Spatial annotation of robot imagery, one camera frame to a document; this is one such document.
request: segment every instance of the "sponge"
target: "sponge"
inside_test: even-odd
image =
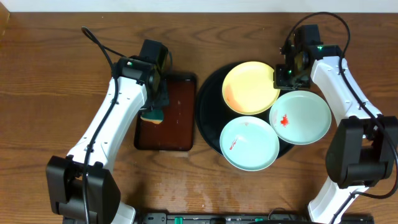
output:
[[[143,121],[152,122],[154,124],[160,124],[164,119],[163,111],[160,109],[152,110],[141,114]]]

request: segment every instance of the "yellow plate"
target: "yellow plate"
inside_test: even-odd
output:
[[[253,115],[264,112],[278,99],[274,89],[274,69],[261,62],[245,62],[234,67],[223,82],[225,103],[235,112]]]

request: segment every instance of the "red stain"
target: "red stain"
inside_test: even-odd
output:
[[[233,149],[233,147],[235,146],[237,140],[238,140],[238,139],[235,139],[235,141],[232,142],[232,146],[229,148],[229,150],[232,150],[232,149]]]
[[[287,115],[285,114],[284,118],[280,123],[286,128],[286,126],[289,124],[289,120],[287,119]]]

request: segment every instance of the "black round tray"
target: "black round tray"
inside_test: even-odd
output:
[[[228,72],[242,62],[236,62],[226,65],[213,74],[201,86],[197,100],[195,103],[195,120],[200,134],[203,136],[207,144],[211,146],[220,155],[223,155],[220,149],[220,135],[223,128],[231,120],[244,116],[231,110],[223,99],[221,92],[224,78]],[[280,91],[279,96],[287,93]],[[257,118],[269,123],[270,109],[253,115]],[[279,154],[278,158],[293,148],[293,144],[287,143],[279,138]]]

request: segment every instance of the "white wall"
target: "white wall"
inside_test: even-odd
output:
[[[0,0],[10,12],[398,12],[398,0]]]

